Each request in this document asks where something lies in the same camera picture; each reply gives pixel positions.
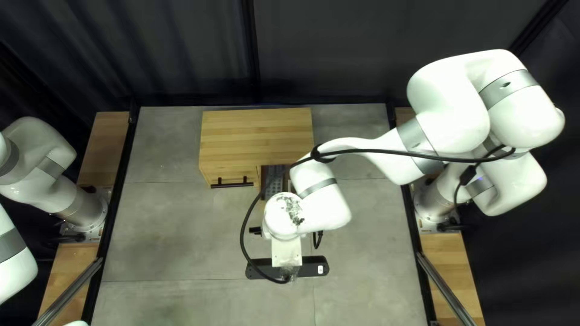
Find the black bar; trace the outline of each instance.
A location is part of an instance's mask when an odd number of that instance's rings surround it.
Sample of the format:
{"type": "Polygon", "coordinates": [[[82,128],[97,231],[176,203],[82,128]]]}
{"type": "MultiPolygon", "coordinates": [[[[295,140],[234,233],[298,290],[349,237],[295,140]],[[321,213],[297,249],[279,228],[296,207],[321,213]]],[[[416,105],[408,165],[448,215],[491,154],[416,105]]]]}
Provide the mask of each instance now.
{"type": "MultiPolygon", "coordinates": [[[[273,278],[280,278],[280,267],[272,267],[272,259],[271,258],[259,258],[259,259],[252,259],[254,264],[266,273],[266,275],[273,277],[273,278]]],[[[326,257],[324,256],[303,256],[302,257],[302,266],[298,270],[298,277],[319,277],[319,276],[326,276],[330,272],[330,267],[328,266],[328,262],[326,257]],[[318,272],[318,269],[322,266],[322,273],[318,272]]],[[[264,279],[260,274],[254,271],[253,267],[250,264],[246,265],[246,277],[249,280],[261,280],[264,279]]]]}
{"type": "MultiPolygon", "coordinates": [[[[413,206],[413,197],[411,196],[411,189],[408,184],[401,186],[401,192],[403,193],[403,203],[405,204],[405,213],[407,214],[407,223],[409,225],[409,233],[411,235],[411,245],[413,246],[413,251],[415,253],[423,252],[421,248],[421,239],[419,238],[419,228],[417,227],[417,221],[415,220],[415,207],[413,206]]],[[[427,325],[431,324],[431,321],[437,320],[435,315],[435,306],[433,305],[433,297],[431,297],[431,287],[429,285],[429,278],[417,257],[415,256],[415,263],[417,265],[417,275],[419,278],[419,286],[421,288],[421,296],[423,297],[423,305],[425,307],[425,316],[427,317],[427,325]]]]}
{"type": "Polygon", "coordinates": [[[113,193],[111,195],[111,201],[109,202],[107,217],[105,218],[103,235],[101,236],[99,250],[97,251],[97,258],[103,258],[103,267],[90,280],[89,289],[85,299],[85,306],[82,310],[81,319],[89,325],[92,322],[93,313],[95,312],[95,304],[97,303],[101,279],[103,278],[107,251],[111,244],[111,236],[113,234],[115,218],[117,217],[117,210],[119,208],[119,203],[121,202],[121,193],[123,192],[123,185],[125,184],[125,176],[127,174],[127,167],[131,157],[131,148],[133,147],[133,140],[135,139],[135,130],[137,129],[137,119],[140,110],[141,108],[137,106],[134,100],[132,100],[129,108],[129,126],[127,128],[127,136],[125,137],[125,144],[123,145],[119,167],[117,168],[117,177],[115,178],[115,185],[113,186],[113,193]]]}
{"type": "Polygon", "coordinates": [[[218,188],[235,188],[235,187],[253,187],[253,182],[248,182],[248,177],[244,176],[244,182],[238,183],[222,183],[222,178],[217,179],[217,183],[211,184],[211,189],[218,188]]]}
{"type": "Polygon", "coordinates": [[[508,50],[520,56],[552,21],[568,0],[549,0],[538,11],[532,21],[524,28],[508,50]]]}
{"type": "Polygon", "coordinates": [[[385,103],[387,108],[387,119],[389,119],[389,128],[394,129],[397,127],[397,115],[395,114],[395,104],[393,101],[387,100],[385,103]]]}
{"type": "Polygon", "coordinates": [[[254,15],[253,0],[242,0],[242,15],[244,17],[244,34],[246,48],[248,50],[252,100],[254,103],[261,103],[260,59],[258,57],[258,35],[256,34],[256,17],[254,15]]]}

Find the black curtain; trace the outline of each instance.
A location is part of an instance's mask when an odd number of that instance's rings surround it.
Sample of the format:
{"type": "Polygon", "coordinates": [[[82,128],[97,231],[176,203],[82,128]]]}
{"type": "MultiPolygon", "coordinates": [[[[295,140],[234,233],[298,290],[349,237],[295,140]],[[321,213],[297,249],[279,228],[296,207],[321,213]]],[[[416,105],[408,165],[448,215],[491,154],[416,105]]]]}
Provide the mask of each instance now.
{"type": "Polygon", "coordinates": [[[84,123],[139,105],[249,102],[238,1],[20,0],[0,37],[84,123]]]}
{"type": "Polygon", "coordinates": [[[256,0],[264,101],[407,106],[419,68],[507,49],[544,2],[256,0]]]}
{"type": "Polygon", "coordinates": [[[496,217],[474,205],[462,211],[485,323],[580,325],[580,2],[569,1],[521,53],[566,124],[553,142],[532,151],[548,176],[543,192],[496,217]]]}

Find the wooden table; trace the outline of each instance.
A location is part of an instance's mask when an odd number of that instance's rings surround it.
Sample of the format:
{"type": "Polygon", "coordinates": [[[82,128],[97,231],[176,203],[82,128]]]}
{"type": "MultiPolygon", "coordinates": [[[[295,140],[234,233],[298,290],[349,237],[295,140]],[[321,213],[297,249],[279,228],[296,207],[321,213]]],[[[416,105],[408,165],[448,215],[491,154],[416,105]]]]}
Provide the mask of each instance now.
{"type": "Polygon", "coordinates": [[[292,164],[314,147],[309,107],[205,111],[199,167],[209,185],[260,184],[262,165],[292,164]]]}
{"type": "MultiPolygon", "coordinates": [[[[128,112],[97,113],[78,177],[80,186],[113,186],[129,126],[128,119],[128,112]]],[[[95,243],[59,244],[39,316],[94,261],[98,249],[99,244],[95,243]]],[[[81,319],[87,289],[88,284],[85,284],[51,322],[51,326],[62,326],[81,319]]]]}

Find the black cable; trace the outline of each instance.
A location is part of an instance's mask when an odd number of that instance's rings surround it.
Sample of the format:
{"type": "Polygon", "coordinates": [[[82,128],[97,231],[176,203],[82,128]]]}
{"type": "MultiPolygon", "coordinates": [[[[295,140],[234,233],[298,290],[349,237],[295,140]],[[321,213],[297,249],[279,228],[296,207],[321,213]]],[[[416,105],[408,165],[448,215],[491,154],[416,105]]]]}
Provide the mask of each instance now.
{"type": "Polygon", "coordinates": [[[392,155],[402,155],[402,156],[410,156],[410,157],[418,157],[418,158],[426,158],[428,160],[435,160],[435,161],[446,161],[446,162],[456,162],[456,163],[486,163],[486,162],[493,162],[497,160],[501,160],[505,157],[508,157],[516,152],[515,148],[512,148],[509,152],[491,158],[460,158],[460,157],[445,157],[445,156],[437,156],[437,155],[428,155],[416,152],[408,152],[408,151],[396,151],[396,150],[378,150],[375,148],[353,148],[348,150],[340,150],[340,151],[331,151],[327,153],[321,153],[317,156],[309,156],[303,158],[300,161],[294,162],[290,165],[290,168],[293,168],[297,165],[302,163],[316,160],[317,158],[326,157],[326,156],[333,156],[333,155],[341,155],[341,154],[351,154],[351,153],[379,153],[379,154],[392,154],[392,155]]]}
{"type": "Polygon", "coordinates": [[[266,186],[260,190],[260,193],[258,193],[256,198],[254,198],[254,201],[252,201],[252,205],[250,205],[250,208],[248,208],[248,212],[246,213],[246,216],[244,217],[244,222],[242,223],[242,229],[240,230],[240,247],[242,249],[242,253],[244,254],[244,257],[248,261],[248,264],[250,264],[250,266],[252,266],[252,268],[254,268],[256,273],[260,274],[263,278],[267,279],[268,281],[271,281],[271,282],[274,282],[277,284],[286,284],[286,283],[290,282],[290,277],[286,277],[283,280],[278,280],[276,278],[272,278],[272,277],[266,275],[266,273],[264,273],[260,268],[258,268],[258,266],[252,261],[252,259],[248,255],[248,252],[246,251],[246,246],[244,245],[244,234],[245,234],[244,231],[246,229],[246,225],[248,224],[248,219],[250,218],[250,214],[252,213],[252,210],[256,206],[258,201],[262,198],[262,195],[266,192],[266,189],[268,189],[270,187],[270,185],[272,184],[272,181],[274,181],[274,179],[275,178],[272,178],[268,182],[268,184],[266,184],[266,186]]]}
{"type": "Polygon", "coordinates": [[[316,232],[312,232],[312,243],[314,244],[314,249],[320,247],[320,242],[322,242],[323,231],[318,231],[318,240],[316,240],[316,232]]]}
{"type": "MultiPolygon", "coordinates": [[[[499,145],[499,146],[498,146],[498,147],[496,147],[496,148],[493,148],[491,151],[487,152],[487,154],[486,154],[486,155],[485,155],[483,158],[487,158],[487,157],[489,157],[491,154],[493,154],[493,153],[497,152],[498,150],[500,150],[500,149],[502,149],[502,148],[504,148],[504,147],[506,147],[506,146],[502,144],[502,145],[499,145]]],[[[510,151],[509,151],[509,152],[507,152],[506,154],[504,154],[504,155],[500,155],[500,156],[497,156],[497,157],[502,157],[502,158],[503,158],[503,157],[507,157],[507,156],[510,156],[510,155],[512,155],[513,153],[515,153],[515,151],[516,151],[516,149],[515,149],[515,148],[512,148],[512,150],[510,150],[510,151]]],[[[477,167],[478,167],[478,166],[479,166],[481,163],[483,163],[483,162],[478,162],[478,163],[476,163],[476,164],[475,164],[475,167],[474,167],[474,169],[476,169],[476,168],[477,168],[477,167]]],[[[455,188],[455,193],[453,193],[453,207],[454,207],[454,210],[455,210],[456,212],[457,212],[457,194],[459,193],[459,188],[461,188],[461,186],[463,186],[463,184],[462,184],[462,182],[461,182],[461,181],[459,181],[459,183],[457,184],[457,188],[455,188]]]]}
{"type": "MultiPolygon", "coordinates": [[[[379,153],[379,154],[391,154],[391,155],[402,155],[402,156],[426,158],[429,160],[457,162],[457,163],[485,163],[485,162],[493,162],[493,161],[501,160],[505,157],[512,155],[513,153],[515,153],[515,151],[516,151],[516,149],[512,148],[509,152],[502,154],[502,155],[499,155],[499,156],[496,156],[496,157],[492,157],[492,158],[487,158],[487,156],[489,156],[491,154],[488,154],[483,158],[458,158],[458,157],[444,157],[444,156],[428,155],[428,154],[421,154],[421,153],[416,153],[416,152],[406,152],[406,151],[396,151],[396,150],[378,150],[378,149],[374,149],[374,148],[362,148],[362,149],[353,148],[353,149],[348,149],[348,150],[332,151],[332,152],[328,152],[328,153],[316,153],[315,156],[309,156],[307,158],[303,158],[300,161],[294,162],[292,165],[290,165],[290,168],[293,168],[295,166],[298,166],[300,164],[303,164],[303,163],[311,161],[311,160],[320,159],[321,157],[340,155],[340,154],[349,154],[349,153],[379,153]]],[[[286,173],[286,170],[287,170],[287,168],[285,168],[282,172],[280,172],[280,175],[283,175],[284,173],[286,173]]],[[[261,269],[259,269],[258,266],[252,261],[252,259],[248,255],[248,252],[246,251],[246,247],[244,244],[244,234],[245,234],[244,231],[246,229],[246,225],[248,224],[248,219],[250,218],[250,214],[252,213],[252,210],[254,209],[254,207],[256,206],[258,201],[261,199],[261,197],[266,192],[266,189],[268,189],[270,187],[270,185],[272,184],[272,181],[274,181],[274,179],[275,178],[272,178],[268,182],[268,184],[264,188],[261,189],[261,191],[258,193],[256,198],[254,199],[254,201],[252,201],[252,204],[248,208],[248,212],[246,213],[246,216],[244,217],[244,222],[242,223],[242,228],[240,230],[240,247],[242,249],[242,253],[244,254],[244,257],[248,261],[248,264],[250,264],[250,266],[252,266],[252,268],[254,268],[254,270],[258,274],[260,274],[263,278],[265,278],[271,282],[274,282],[277,284],[286,284],[286,283],[290,282],[290,277],[286,277],[283,280],[279,280],[279,279],[272,278],[272,277],[266,275],[266,273],[264,273],[261,269]]]]}

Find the wooden drawer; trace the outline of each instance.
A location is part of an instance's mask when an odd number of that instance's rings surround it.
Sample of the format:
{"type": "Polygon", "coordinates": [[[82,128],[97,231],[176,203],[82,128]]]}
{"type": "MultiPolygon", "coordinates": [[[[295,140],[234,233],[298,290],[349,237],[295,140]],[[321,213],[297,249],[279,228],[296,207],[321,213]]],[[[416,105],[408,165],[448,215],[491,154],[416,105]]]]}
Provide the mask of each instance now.
{"type": "Polygon", "coordinates": [[[218,183],[218,178],[222,178],[222,183],[240,183],[247,177],[247,182],[260,183],[258,168],[255,165],[247,166],[203,166],[200,167],[208,184],[218,183]]]}

